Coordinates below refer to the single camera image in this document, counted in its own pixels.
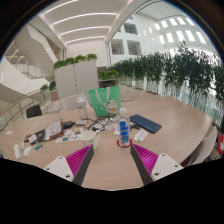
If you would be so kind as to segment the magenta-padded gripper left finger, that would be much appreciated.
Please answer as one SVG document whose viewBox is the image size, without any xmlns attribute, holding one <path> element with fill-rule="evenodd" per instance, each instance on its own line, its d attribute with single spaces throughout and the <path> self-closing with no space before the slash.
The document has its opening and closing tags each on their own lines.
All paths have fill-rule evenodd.
<svg viewBox="0 0 224 224">
<path fill-rule="evenodd" d="M 88 145 L 67 157 L 58 156 L 45 170 L 81 186 L 93 155 L 93 145 Z"/>
</svg>

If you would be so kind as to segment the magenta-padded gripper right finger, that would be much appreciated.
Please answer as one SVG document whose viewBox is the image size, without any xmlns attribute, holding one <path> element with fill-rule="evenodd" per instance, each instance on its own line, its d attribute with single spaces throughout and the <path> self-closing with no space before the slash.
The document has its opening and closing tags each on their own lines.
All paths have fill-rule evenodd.
<svg viewBox="0 0 224 224">
<path fill-rule="evenodd" d="M 182 169 L 182 166 L 166 153 L 156 154 L 136 144 L 131 144 L 130 153 L 144 185 Z"/>
</svg>

